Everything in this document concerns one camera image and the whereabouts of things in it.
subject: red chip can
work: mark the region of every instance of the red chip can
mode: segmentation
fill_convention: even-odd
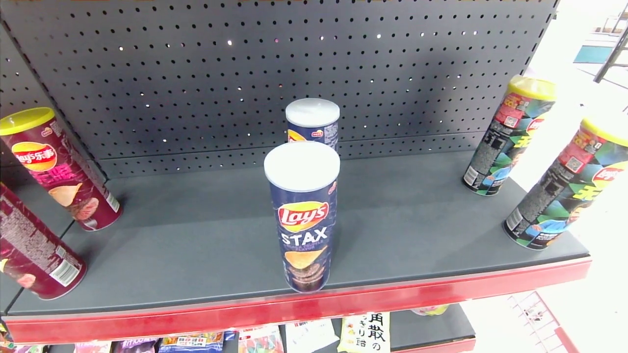
[[[72,146],[52,109],[33,108],[1,119],[0,138],[83,229],[98,231],[122,214],[120,203]]]
[[[41,299],[56,299],[83,279],[87,265],[0,183],[0,272]]]

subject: lay's stax can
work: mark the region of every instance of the lay's stax can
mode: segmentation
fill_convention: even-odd
[[[316,141],[338,151],[340,107],[319,98],[295,100],[286,107],[288,142]]]
[[[284,273],[295,291],[320,290],[329,278],[339,171],[338,153],[315,141],[282,144],[264,159]]]
[[[78,285],[87,265],[0,183],[0,272],[41,299]]]
[[[555,101],[551,82],[513,77],[462,177],[464,185],[478,195],[497,194]]]
[[[52,109],[33,108],[2,118],[0,138],[83,229],[103,229],[122,214],[116,198],[70,144]]]
[[[571,142],[504,221],[511,239],[542,250],[580,218],[628,167],[627,120],[600,115],[580,123]]]

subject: store shelf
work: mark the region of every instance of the store shelf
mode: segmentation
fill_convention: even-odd
[[[333,319],[336,335],[340,337],[342,319]],[[283,326],[279,327],[286,348],[286,335]],[[441,316],[422,317],[409,310],[391,313],[391,351],[422,353],[458,353],[473,350],[475,332],[460,305],[452,305]],[[328,345],[315,353],[337,353],[338,342]],[[74,345],[56,345],[50,353],[72,353]],[[237,338],[225,342],[224,353],[237,352]]]
[[[21,187],[12,187],[11,190],[56,235],[62,236],[70,227],[73,221],[70,214],[38,184],[29,183]],[[0,315],[6,314],[8,306],[21,289],[22,287],[17,282],[0,274]],[[35,297],[31,293],[25,293],[24,296]]]
[[[523,197],[460,176],[471,152],[343,161],[332,274],[292,292],[261,168],[114,179],[123,216],[64,240],[88,261],[68,295],[21,295],[6,322],[18,342],[116,340],[395,311],[577,280],[590,257],[565,234],[545,251],[512,242],[502,220]],[[309,172],[316,171],[313,163]]]

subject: yellow plastic lid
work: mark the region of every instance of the yellow plastic lid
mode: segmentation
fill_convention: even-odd
[[[516,75],[508,82],[508,89],[525,97],[556,100],[556,84],[533,77]]]
[[[39,126],[55,117],[47,107],[32,108],[0,119],[0,136],[13,135]]]
[[[628,147],[628,116],[619,112],[597,112],[580,125],[601,138]]]

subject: lay's chinese logo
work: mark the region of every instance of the lay's chinese logo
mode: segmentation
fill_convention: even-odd
[[[532,136],[536,132],[536,130],[538,130],[538,128],[541,126],[543,121],[545,121],[545,119],[543,119],[542,117],[537,117],[536,119],[532,120],[530,122],[530,125],[528,125],[528,128],[526,129],[526,132],[528,133],[528,135]]]
[[[593,176],[593,184],[598,188],[605,188],[610,182],[615,180],[617,175],[624,171],[628,166],[628,161],[615,163],[600,169]]]
[[[305,201],[284,204],[278,210],[279,223],[287,231],[298,233],[310,229],[327,218],[327,202]]]
[[[49,144],[19,142],[11,147],[11,152],[32,171],[47,171],[57,165],[57,152]]]
[[[289,129],[288,130],[288,142],[295,142],[295,141],[306,141],[306,140],[303,136],[301,136],[296,131]]]

